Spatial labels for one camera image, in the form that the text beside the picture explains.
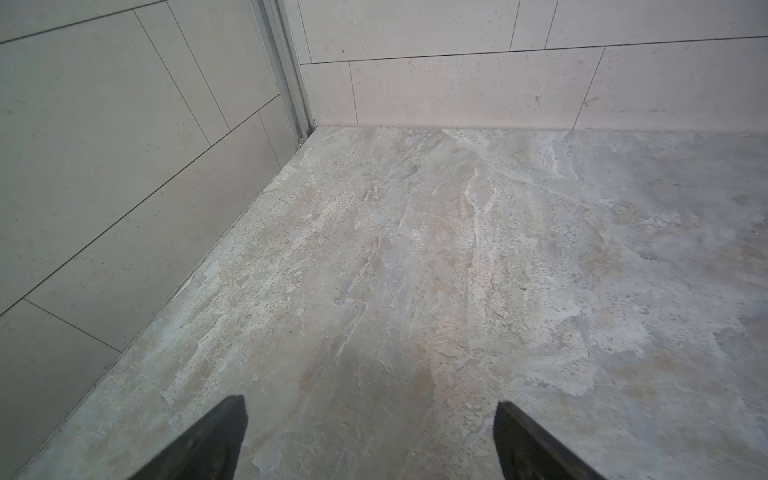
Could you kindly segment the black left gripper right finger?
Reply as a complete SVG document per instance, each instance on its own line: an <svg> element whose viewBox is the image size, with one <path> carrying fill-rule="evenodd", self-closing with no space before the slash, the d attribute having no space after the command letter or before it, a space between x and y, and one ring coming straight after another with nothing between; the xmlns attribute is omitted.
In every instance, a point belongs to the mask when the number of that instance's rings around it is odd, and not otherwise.
<svg viewBox="0 0 768 480"><path fill-rule="evenodd" d="M605 480L511 401L497 404L493 440L505 479Z"/></svg>

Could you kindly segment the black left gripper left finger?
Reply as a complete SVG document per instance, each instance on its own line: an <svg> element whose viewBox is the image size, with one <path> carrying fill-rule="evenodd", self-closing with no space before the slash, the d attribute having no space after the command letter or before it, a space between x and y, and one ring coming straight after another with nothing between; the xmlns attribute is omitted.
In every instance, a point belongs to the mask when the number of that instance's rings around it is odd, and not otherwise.
<svg viewBox="0 0 768 480"><path fill-rule="evenodd" d="M243 395L229 395L130 480L232 480L248 426Z"/></svg>

